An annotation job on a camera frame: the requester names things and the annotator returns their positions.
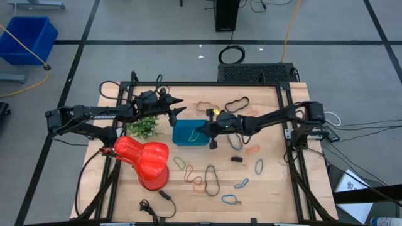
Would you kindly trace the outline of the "large black rubber band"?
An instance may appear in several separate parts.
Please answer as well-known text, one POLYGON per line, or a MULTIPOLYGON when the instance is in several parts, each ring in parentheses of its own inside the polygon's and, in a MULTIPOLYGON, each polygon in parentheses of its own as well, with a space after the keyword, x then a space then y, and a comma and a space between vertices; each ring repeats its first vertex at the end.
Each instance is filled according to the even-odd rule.
POLYGON ((206 167, 206 169, 205 169, 205 174, 204 174, 204 182, 205 182, 205 186, 204 186, 204 192, 208 195, 208 196, 211 196, 211 197, 213 197, 213 196, 217 196, 219 193, 220 193, 220 183, 219 183, 219 177, 218 177, 218 174, 217 174, 217 170, 216 170, 216 168, 215 168, 215 166, 213 166, 213 165, 208 165, 207 167, 206 167), (215 192, 215 193, 209 193, 208 192, 208 180, 207 180, 207 173, 209 172, 209 169, 211 169, 212 170, 212 172, 213 172, 213 174, 214 174, 214 176, 215 176, 215 182, 216 182, 216 185, 217 185, 217 191, 215 192))

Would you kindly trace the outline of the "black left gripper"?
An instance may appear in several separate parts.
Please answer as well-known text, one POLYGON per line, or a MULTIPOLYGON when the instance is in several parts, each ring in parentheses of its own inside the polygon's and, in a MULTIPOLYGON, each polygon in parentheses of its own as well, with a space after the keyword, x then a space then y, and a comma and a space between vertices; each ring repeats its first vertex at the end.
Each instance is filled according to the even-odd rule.
POLYGON ((176 116, 186 109, 186 107, 180 107, 171 110, 172 104, 183 102, 183 99, 172 97, 165 89, 161 89, 159 93, 150 90, 141 92, 135 101, 139 119, 167 114, 171 126, 176 124, 176 116))

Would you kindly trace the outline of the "blue storage crate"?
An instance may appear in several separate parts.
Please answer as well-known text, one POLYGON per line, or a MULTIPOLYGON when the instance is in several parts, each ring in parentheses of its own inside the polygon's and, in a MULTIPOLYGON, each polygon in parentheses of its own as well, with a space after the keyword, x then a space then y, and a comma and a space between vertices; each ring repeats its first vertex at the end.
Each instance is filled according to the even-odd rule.
POLYGON ((0 58, 11 65, 43 65, 58 31, 47 17, 16 16, 0 36, 0 58))

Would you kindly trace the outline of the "black power supply box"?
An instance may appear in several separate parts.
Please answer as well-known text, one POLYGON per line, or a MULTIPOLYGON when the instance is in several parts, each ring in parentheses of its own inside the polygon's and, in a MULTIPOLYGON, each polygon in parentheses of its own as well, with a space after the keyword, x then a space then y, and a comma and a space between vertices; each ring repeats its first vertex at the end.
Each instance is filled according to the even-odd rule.
POLYGON ((326 127, 326 130, 328 132, 328 136, 326 137, 327 141, 330 143, 340 141, 340 137, 330 127, 326 127))

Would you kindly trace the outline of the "green plant in white pot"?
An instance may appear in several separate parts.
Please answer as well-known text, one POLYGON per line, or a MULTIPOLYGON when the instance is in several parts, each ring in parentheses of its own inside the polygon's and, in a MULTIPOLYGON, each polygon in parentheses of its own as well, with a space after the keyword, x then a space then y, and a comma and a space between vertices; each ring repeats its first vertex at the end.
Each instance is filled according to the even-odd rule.
POLYGON ((146 117, 126 124, 126 129, 130 136, 148 140, 150 137, 158 135, 156 131, 158 120, 157 116, 146 117))

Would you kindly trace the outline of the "black computer tower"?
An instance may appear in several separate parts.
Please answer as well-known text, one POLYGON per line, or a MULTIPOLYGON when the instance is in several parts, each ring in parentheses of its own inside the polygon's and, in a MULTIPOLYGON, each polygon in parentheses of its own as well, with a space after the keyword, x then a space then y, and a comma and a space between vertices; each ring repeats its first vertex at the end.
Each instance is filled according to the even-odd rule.
POLYGON ((215 31, 235 31, 240 0, 214 0, 215 31))

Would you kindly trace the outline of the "white paper sheet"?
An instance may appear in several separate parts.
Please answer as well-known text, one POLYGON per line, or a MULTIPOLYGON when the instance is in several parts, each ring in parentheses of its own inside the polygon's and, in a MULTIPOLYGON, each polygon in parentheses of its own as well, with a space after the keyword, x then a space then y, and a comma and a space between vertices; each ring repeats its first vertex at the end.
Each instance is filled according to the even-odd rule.
MULTIPOLYGON (((355 173, 348 169, 342 175, 335 188, 335 192, 361 190, 366 188, 367 183, 362 181, 355 173)), ((337 206, 356 219, 359 223, 365 224, 373 203, 337 204, 337 206)))

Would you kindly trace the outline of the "white spray bottle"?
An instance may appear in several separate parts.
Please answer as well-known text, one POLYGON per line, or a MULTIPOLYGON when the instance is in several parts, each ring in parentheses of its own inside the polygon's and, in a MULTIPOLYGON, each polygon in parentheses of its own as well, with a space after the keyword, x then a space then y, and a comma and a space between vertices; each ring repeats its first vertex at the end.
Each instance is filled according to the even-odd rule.
POLYGON ((402 226, 402 218, 396 217, 373 217, 370 220, 371 226, 402 226))

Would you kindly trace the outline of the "black metal bar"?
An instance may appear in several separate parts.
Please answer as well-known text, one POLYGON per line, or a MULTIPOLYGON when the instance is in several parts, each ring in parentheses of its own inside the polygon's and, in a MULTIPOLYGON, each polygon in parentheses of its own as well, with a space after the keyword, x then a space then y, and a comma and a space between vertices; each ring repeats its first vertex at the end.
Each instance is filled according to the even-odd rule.
POLYGON ((381 186, 333 193, 335 204, 402 201, 402 185, 381 186))

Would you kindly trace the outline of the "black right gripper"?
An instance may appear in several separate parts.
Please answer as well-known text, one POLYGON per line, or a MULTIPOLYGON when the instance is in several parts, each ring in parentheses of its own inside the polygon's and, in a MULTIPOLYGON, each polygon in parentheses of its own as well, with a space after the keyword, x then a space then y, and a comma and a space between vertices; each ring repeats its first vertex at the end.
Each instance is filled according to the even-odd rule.
POLYGON ((230 112, 221 112, 214 120, 214 113, 209 109, 207 111, 209 121, 205 122, 195 130, 199 133, 211 138, 209 149, 217 148, 217 141, 215 138, 220 134, 235 134, 242 131, 240 118, 236 117, 230 112))

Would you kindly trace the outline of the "green rubber band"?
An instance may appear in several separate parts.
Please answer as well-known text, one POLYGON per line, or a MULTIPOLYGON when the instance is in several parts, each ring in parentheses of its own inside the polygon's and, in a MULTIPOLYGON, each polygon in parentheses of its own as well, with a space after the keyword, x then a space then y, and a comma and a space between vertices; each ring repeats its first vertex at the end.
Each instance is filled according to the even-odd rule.
POLYGON ((179 167, 180 170, 184 170, 186 168, 186 162, 182 160, 180 157, 174 157, 173 158, 174 163, 179 167))

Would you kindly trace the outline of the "black mesh computer case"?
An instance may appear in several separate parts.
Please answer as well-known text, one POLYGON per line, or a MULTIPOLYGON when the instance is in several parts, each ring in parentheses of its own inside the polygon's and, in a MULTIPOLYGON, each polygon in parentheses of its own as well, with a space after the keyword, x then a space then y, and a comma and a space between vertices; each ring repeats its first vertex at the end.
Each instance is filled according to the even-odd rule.
POLYGON ((220 64, 218 82, 299 82, 300 76, 292 63, 220 64))

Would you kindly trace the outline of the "black wavy rubber band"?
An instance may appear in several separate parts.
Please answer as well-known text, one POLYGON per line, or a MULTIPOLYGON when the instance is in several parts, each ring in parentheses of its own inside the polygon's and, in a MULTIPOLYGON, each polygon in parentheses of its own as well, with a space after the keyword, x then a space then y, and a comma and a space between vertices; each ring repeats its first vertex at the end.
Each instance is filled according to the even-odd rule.
POLYGON ((249 103, 250 103, 249 98, 243 96, 240 99, 226 103, 224 109, 226 112, 236 113, 240 110, 245 109, 249 105, 249 103))

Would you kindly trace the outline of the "tan wavy rubber band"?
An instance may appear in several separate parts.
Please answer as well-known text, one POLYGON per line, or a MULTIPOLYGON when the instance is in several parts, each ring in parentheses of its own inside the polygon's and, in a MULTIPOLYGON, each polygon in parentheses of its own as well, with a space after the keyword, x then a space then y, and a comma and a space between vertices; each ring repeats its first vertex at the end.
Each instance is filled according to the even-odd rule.
POLYGON ((208 110, 211 110, 213 112, 214 109, 217 109, 221 112, 221 109, 219 106, 212 104, 211 102, 197 102, 196 103, 196 110, 200 112, 206 113, 208 110))

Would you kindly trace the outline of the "red rubber band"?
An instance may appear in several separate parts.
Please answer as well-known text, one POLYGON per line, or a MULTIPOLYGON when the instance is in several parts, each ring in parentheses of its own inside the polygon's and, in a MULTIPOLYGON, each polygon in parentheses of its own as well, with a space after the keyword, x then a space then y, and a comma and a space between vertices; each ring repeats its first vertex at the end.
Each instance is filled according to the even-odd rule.
POLYGON ((203 179, 201 176, 196 176, 192 179, 190 179, 190 175, 193 172, 193 166, 192 165, 187 165, 185 168, 185 174, 184 174, 184 181, 187 183, 193 183, 195 185, 201 185, 203 183, 203 179))

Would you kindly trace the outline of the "blue plastic bin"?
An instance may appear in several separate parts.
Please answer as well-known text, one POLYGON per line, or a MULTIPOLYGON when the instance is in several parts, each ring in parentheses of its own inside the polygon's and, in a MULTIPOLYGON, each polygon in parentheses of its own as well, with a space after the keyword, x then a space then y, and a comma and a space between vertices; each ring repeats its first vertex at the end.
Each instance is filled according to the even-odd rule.
POLYGON ((179 119, 173 127, 172 141, 177 146, 204 146, 209 143, 209 138, 199 135, 195 142, 188 141, 191 132, 206 122, 205 119, 179 119))

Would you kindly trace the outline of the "grey-blue rubber band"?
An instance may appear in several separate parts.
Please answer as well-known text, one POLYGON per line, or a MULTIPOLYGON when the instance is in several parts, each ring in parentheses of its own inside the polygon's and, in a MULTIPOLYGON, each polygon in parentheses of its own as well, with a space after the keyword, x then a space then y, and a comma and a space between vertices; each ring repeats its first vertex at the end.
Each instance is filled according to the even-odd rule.
POLYGON ((236 151, 240 151, 243 148, 243 142, 241 140, 241 136, 238 134, 228 134, 227 140, 232 147, 236 151))

